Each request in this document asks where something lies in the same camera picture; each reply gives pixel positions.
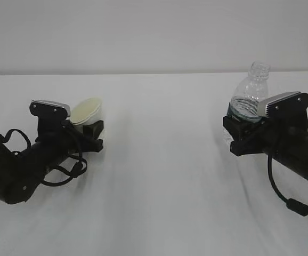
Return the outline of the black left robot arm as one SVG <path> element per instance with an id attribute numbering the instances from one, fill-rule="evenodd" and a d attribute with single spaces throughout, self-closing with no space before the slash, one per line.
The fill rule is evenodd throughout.
<path id="1" fill-rule="evenodd" d="M 69 121 L 42 120 L 35 143 L 16 130 L 26 141 L 23 151 L 10 151 L 5 146 L 14 129 L 0 134 L 0 200 L 7 204 L 25 202 L 40 184 L 59 187 L 84 174 L 88 162 L 83 154 L 103 149 L 99 138 L 103 129 L 102 120 L 85 125 L 82 132 Z"/>

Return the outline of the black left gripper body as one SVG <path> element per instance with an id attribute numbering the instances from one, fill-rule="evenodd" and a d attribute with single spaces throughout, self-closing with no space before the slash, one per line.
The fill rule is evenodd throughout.
<path id="1" fill-rule="evenodd" d="M 72 125 L 63 125 L 61 132 L 49 134 L 36 139 L 37 160 L 66 159 L 69 154 L 100 152 L 103 141 L 97 143 L 84 143 L 83 133 L 78 132 Z"/>

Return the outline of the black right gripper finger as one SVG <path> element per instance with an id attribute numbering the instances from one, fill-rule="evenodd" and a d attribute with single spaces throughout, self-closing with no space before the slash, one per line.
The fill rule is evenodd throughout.
<path id="1" fill-rule="evenodd" d="M 262 139 L 260 138 L 262 121 L 249 122 L 243 119 L 224 116 L 223 127 L 229 132 L 235 142 L 241 145 L 259 145 L 261 146 Z"/>

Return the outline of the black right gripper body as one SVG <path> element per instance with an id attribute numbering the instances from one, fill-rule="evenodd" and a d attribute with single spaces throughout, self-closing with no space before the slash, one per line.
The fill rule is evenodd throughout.
<path id="1" fill-rule="evenodd" d="M 308 120 L 264 119 L 258 123 L 230 120 L 230 152 L 236 156 L 273 153 L 292 154 L 308 160 Z"/>

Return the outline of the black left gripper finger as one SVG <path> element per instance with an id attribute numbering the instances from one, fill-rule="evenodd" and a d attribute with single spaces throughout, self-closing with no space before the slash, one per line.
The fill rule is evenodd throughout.
<path id="1" fill-rule="evenodd" d="M 101 137 L 104 131 L 104 121 L 97 121 L 90 125 L 83 125 L 83 142 L 84 143 L 97 143 L 102 142 Z"/>

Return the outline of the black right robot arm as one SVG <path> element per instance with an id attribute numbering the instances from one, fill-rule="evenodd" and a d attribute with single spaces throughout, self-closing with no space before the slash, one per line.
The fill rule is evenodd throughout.
<path id="1" fill-rule="evenodd" d="M 306 115 L 284 121 L 262 118 L 257 123 L 224 116 L 223 127 L 233 138 L 230 152 L 234 155 L 272 155 L 274 160 L 308 181 Z"/>

